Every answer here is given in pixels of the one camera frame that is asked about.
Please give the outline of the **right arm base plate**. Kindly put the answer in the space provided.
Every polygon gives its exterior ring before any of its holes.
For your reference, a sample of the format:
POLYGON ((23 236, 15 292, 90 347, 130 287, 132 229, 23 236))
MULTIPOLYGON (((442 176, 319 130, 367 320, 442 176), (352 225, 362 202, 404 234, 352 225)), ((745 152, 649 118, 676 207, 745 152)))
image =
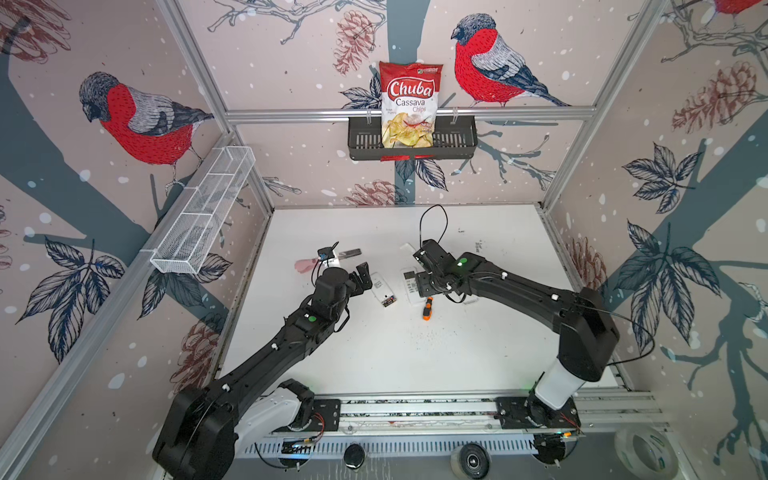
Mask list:
POLYGON ((535 395, 529 397, 497 397, 494 416, 501 428, 510 429, 581 429, 573 398, 560 409, 552 409, 535 395))

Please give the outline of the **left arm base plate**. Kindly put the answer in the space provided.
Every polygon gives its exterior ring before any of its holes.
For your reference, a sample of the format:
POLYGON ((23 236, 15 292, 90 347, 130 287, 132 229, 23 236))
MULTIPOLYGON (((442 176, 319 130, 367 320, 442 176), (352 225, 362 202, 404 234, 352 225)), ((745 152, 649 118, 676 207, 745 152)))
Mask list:
POLYGON ((338 399, 315 399, 303 402, 296 418, 278 432, 321 433, 336 432, 339 429, 341 401, 338 399))

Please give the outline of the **clear tape roll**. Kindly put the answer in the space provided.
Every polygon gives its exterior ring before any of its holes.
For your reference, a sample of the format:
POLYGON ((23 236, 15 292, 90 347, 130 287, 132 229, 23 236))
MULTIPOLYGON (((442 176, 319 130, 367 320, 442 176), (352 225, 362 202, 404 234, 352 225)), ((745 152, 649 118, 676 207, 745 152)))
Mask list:
POLYGON ((670 480, 679 473, 679 460, 668 438, 647 425, 617 430, 614 448, 621 463, 637 479, 670 480))

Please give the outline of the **Chuba cassava chips bag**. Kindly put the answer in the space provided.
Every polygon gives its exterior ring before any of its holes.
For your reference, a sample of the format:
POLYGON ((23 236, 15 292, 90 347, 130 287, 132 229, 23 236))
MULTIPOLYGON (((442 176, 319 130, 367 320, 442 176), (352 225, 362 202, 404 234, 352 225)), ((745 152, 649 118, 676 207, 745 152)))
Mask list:
POLYGON ((384 148, 431 148, 442 65, 380 62, 384 148))

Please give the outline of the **pink handled knife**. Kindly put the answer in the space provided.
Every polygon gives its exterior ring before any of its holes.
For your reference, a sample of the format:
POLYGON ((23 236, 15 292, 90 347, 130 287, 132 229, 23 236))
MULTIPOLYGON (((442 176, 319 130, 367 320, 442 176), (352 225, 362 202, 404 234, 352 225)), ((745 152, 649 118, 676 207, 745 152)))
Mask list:
POLYGON ((321 263, 323 266, 328 265, 331 267, 339 267, 343 260, 357 257, 357 256, 360 256, 361 254, 362 254, 362 251, 359 248, 356 248, 356 249, 347 250, 347 251, 334 252, 333 257, 328 261, 323 260, 319 257, 310 258, 310 259, 301 259, 301 260, 297 260, 294 263, 294 269, 300 274, 306 274, 306 273, 310 273, 319 263, 321 263))

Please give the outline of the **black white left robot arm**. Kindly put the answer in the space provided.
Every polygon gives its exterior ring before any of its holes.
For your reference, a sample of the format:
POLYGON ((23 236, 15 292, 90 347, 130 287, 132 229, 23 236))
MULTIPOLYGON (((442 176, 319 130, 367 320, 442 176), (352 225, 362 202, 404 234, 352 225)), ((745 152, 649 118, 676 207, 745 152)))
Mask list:
POLYGON ((184 387, 173 399, 153 460, 175 479, 221 479, 236 453, 272 431, 311 414, 313 393, 295 380, 291 367, 341 331, 350 298, 373 286, 366 263, 353 272, 326 269, 277 334, 230 373, 204 387, 184 387))

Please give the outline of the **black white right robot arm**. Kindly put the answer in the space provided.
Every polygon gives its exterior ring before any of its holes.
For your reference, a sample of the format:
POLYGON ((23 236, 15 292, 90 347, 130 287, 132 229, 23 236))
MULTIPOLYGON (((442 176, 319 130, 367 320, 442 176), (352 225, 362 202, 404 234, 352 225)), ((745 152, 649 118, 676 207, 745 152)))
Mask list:
POLYGON ((584 384, 601 379, 620 333, 597 291, 544 285, 471 252, 454 257, 432 239, 424 241, 413 257, 423 268, 416 274, 421 297, 457 293, 462 298, 489 299, 559 335, 556 359, 532 389, 539 405, 560 410, 584 384))

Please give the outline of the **black wall basket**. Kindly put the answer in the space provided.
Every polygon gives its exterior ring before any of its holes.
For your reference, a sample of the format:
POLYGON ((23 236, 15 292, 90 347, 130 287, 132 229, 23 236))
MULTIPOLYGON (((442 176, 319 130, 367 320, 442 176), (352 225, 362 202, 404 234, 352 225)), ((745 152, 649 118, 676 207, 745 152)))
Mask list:
POLYGON ((349 119, 347 146, 355 161, 471 159, 478 146, 473 116, 438 117, 432 147, 385 148, 382 139, 380 117, 349 119))

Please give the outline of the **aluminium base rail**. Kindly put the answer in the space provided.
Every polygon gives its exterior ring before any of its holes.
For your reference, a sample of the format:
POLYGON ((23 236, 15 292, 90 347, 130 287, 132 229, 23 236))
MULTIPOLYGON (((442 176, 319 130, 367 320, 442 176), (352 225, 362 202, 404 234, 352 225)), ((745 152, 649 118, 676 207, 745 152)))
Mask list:
MULTIPOLYGON (((285 433, 315 437, 320 435, 436 435, 462 432, 505 430, 494 418, 497 397, 529 397, 525 392, 465 395, 347 396, 341 401, 339 429, 336 432, 285 433)), ((661 425, 663 414, 649 393, 620 389, 587 389, 574 398, 581 429, 510 429, 521 432, 572 432, 609 429, 629 424, 661 425)))

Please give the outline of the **orange black screwdriver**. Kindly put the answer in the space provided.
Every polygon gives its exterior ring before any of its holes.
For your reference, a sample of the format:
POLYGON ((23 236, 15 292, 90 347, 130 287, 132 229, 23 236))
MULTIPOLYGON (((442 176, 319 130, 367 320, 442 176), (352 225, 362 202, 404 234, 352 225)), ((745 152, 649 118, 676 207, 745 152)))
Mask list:
POLYGON ((433 301, 434 301, 434 299, 432 297, 428 297, 426 299, 424 308, 422 310, 422 319, 424 321, 429 321, 431 319, 431 317, 432 317, 433 301))

